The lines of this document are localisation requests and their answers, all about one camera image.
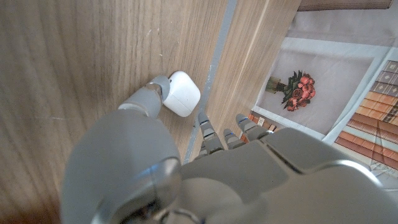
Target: robotic finger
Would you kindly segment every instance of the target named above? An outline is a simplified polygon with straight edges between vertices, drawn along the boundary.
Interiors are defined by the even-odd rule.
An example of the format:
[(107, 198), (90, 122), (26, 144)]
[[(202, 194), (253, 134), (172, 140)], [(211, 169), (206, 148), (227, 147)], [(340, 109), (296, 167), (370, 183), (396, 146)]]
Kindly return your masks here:
[(206, 151), (207, 154), (212, 154), (217, 151), (224, 150), (224, 147), (212, 127), (209, 118), (204, 113), (199, 113), (198, 120), (200, 124), (200, 129), (203, 134), (202, 151)]
[(258, 126), (243, 114), (236, 115), (236, 122), (249, 141), (260, 139), (268, 134), (274, 133), (273, 131), (266, 130), (265, 128)]
[(224, 138), (228, 145), (228, 149), (236, 149), (244, 145), (244, 142), (228, 128), (224, 130)]

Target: book spine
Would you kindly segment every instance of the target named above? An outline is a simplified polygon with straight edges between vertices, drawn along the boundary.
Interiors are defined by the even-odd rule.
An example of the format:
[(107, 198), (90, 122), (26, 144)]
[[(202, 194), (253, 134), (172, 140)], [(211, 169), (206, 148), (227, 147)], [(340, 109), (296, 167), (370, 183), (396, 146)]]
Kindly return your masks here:
[(348, 126), (398, 144), (398, 135), (351, 119)]
[(391, 106), (394, 106), (398, 102), (398, 98), (396, 97), (384, 95), (381, 93), (376, 93), (373, 91), (369, 91), (365, 98)]
[(394, 97), (398, 96), (398, 86), (380, 83), (380, 82), (374, 82), (371, 91)]
[(383, 71), (398, 73), (398, 62), (388, 61), (386, 66), (384, 66)]
[(391, 159), (387, 156), (383, 156), (382, 154), (380, 154), (378, 152), (375, 152), (375, 151), (372, 151), (365, 147), (359, 146), (359, 145), (357, 145), (349, 140), (343, 139), (341, 137), (338, 137), (335, 142), (341, 146), (347, 147), (348, 149), (351, 149), (351, 150), (358, 152), (364, 156), (367, 156), (371, 159), (381, 162), (389, 167), (398, 169), (398, 162), (396, 160)]
[(359, 106), (358, 109), (355, 111), (355, 113), (359, 113), (361, 115), (365, 115), (370, 118), (378, 119), (380, 121), (382, 121), (387, 115), (386, 113), (375, 111), (363, 106)]
[(398, 74), (392, 72), (381, 72), (376, 81), (398, 86)]
[(370, 118), (361, 114), (355, 113), (353, 117), (351, 118), (355, 121), (368, 124), (370, 126), (373, 126), (375, 128), (380, 128), (381, 130), (388, 131), (390, 133), (398, 133), (398, 126), (395, 126), (393, 124), (389, 124), (387, 122), (383, 122), (374, 118)]
[(368, 100), (368, 99), (363, 99), (361, 106), (372, 109), (372, 110), (380, 111), (383, 113), (389, 113), (393, 107), (393, 106), (385, 104), (385, 103), (380, 103), (380, 102), (376, 102), (376, 101)]

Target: book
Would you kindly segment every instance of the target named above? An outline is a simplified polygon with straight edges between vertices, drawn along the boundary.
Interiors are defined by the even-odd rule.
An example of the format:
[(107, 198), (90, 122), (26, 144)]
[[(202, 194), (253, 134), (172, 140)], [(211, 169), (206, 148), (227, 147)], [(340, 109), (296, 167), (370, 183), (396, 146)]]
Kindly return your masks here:
[(398, 73), (398, 62), (388, 61), (384, 66), (383, 71)]
[(365, 115), (370, 118), (378, 119), (380, 121), (382, 121), (387, 116), (387, 113), (372, 110), (363, 106), (359, 106), (358, 109), (355, 111), (355, 113), (359, 113), (361, 115)]
[(355, 113), (351, 119), (364, 124), (368, 124), (375, 128), (379, 128), (381, 130), (388, 131), (390, 133), (398, 133), (398, 126), (374, 118), (370, 118), (365, 115)]
[(363, 99), (363, 101), (361, 102), (361, 106), (372, 110), (380, 111), (383, 113), (390, 113), (390, 110), (394, 107), (385, 103), (380, 103), (366, 98)]
[(365, 96), (365, 99), (373, 100), (391, 106), (394, 106), (398, 102), (397, 97), (376, 93), (373, 91), (369, 91), (368, 94)]
[(378, 129), (376, 127), (370, 126), (368, 124), (364, 124), (358, 121), (355, 121), (353, 119), (351, 119), (350, 121), (348, 121), (347, 126), (361, 130), (365, 133), (369, 133), (372, 134), (374, 136), (377, 136), (379, 138), (383, 138), (387, 141), (390, 142), (394, 142), (396, 144), (398, 144), (398, 135), (394, 134), (394, 133), (390, 133), (388, 131), (385, 130), (381, 130)]
[(398, 152), (395, 152), (386, 147), (382, 147), (374, 142), (365, 140), (361, 137), (355, 136), (345, 131), (342, 131), (339, 137), (398, 161)]
[(398, 86), (398, 73), (383, 71), (380, 73), (376, 81), (380, 83), (387, 83), (390, 85)]
[(341, 137), (338, 137), (335, 141), (337, 144), (347, 147), (348, 149), (351, 149), (355, 152), (358, 152), (364, 156), (367, 156), (371, 159), (374, 159), (375, 161), (381, 162), (389, 167), (392, 167), (394, 169), (398, 169), (398, 162), (394, 159), (391, 159), (390, 157), (384, 156), (378, 152), (372, 151), (370, 149), (367, 149), (363, 146), (357, 145), (349, 140), (343, 139)]
[(380, 82), (374, 82), (371, 91), (394, 97), (398, 96), (398, 86)]

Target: framed picture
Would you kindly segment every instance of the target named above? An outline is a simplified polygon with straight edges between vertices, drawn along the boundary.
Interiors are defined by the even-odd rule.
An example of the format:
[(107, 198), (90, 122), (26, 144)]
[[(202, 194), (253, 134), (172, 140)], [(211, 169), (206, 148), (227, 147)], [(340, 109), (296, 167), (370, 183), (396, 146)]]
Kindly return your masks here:
[[(393, 54), (391, 49), (287, 37), (253, 111), (333, 144), (372, 87), (386, 58)], [(293, 110), (287, 107), (288, 101), (282, 104), (286, 92), (266, 91), (266, 87), (270, 80), (280, 80), (288, 85), (294, 73), (298, 75), (299, 71), (302, 75), (309, 74), (314, 80), (316, 94), (308, 101), (310, 103)]]

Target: red rose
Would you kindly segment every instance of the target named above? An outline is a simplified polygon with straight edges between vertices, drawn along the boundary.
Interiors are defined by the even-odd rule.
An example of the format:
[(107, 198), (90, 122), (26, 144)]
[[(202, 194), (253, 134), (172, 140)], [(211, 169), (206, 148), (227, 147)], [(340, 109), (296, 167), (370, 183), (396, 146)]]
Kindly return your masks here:
[(307, 99), (310, 96), (310, 92), (309, 91), (304, 91), (303, 95), (301, 96), (304, 99)]
[(293, 96), (293, 98), (295, 98), (295, 99), (300, 99), (302, 95), (303, 95), (303, 90), (301, 90), (301, 89), (299, 89), (299, 88), (295, 89), (295, 90), (293, 91), (293, 93), (292, 93), (292, 96)]
[(314, 89), (313, 89), (313, 85), (312, 85), (312, 84), (308, 84), (307, 86), (308, 86), (308, 90), (309, 90), (309, 92), (311, 92), (311, 91), (313, 91), (313, 90), (314, 90)]
[(307, 77), (307, 78), (311, 78), (311, 75), (310, 74), (308, 74), (308, 73), (305, 73), (304, 72), (304, 75), (303, 75), (304, 77)]
[(301, 77), (300, 82), (302, 82), (304, 85), (306, 85), (310, 79), (308, 77)]
[(287, 104), (288, 104), (289, 106), (296, 106), (296, 105), (297, 105), (297, 99), (291, 97), (291, 98), (289, 99), (289, 101), (287, 102)]
[(287, 107), (287, 110), (288, 110), (288, 111), (294, 111), (294, 106), (288, 106), (288, 107)]

